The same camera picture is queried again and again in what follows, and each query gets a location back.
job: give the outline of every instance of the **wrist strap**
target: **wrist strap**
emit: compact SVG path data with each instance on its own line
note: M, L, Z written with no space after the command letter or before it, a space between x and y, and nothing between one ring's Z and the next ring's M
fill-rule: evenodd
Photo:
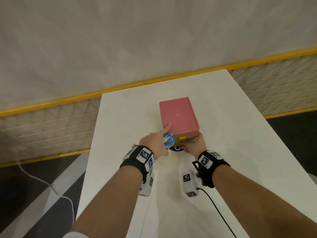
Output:
M146 146L138 145L132 148L123 158L120 168L126 165L134 166L143 176L143 183L154 163L153 152Z
M212 174L215 169L220 165L230 166L220 154L209 150L202 152L198 156L198 160L193 162L193 165L198 171L198 176L202 179L203 185L205 184L205 186L210 188L215 187L212 182Z

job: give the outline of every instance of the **table surface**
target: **table surface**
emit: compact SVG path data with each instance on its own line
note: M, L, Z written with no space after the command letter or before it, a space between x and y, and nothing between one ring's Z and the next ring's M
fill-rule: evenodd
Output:
M317 187L227 70L102 95L77 217L134 143L162 128L159 102L189 97L209 149L238 172L317 221ZM182 192L193 157L169 151L154 165L150 197L139 196L127 237L233 237L203 193ZM204 188L235 232L248 237L216 189Z

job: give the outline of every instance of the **pink box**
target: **pink box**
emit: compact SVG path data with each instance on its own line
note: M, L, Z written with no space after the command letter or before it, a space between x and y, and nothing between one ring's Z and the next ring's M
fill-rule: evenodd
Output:
M171 123L169 133L176 140L183 140L198 136L197 122L189 97L162 101L159 103L163 127Z

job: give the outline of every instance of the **purple disc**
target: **purple disc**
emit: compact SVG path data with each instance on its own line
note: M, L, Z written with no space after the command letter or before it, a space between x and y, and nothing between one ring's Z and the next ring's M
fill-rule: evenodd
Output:
M176 152L178 152L178 151L183 151L182 147L180 147L180 146L170 147L170 150L176 151Z

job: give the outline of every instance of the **black cable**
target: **black cable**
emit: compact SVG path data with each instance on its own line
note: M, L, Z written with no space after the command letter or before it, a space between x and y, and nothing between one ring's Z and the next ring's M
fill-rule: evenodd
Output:
M222 214L220 213L220 211L218 210L218 208L216 207L216 204L214 203L214 201L212 200L212 198L208 195L208 193L207 193L205 190L203 190L202 188L196 188L196 189L200 189L200 190L202 190L203 192L205 192L205 194L209 197L209 199L210 199L210 200L212 201L212 203L214 204L216 210L218 211L219 215L221 216L221 218L224 220L224 222L225 222L226 225L228 226L228 228L229 228L229 230L231 231L231 233L233 234L233 236L234 236L235 238L237 238L236 235L235 235L235 234L233 233L233 231L231 230L231 228L230 228L230 226L228 225L228 223L226 222L226 220L224 219L224 217L222 216Z

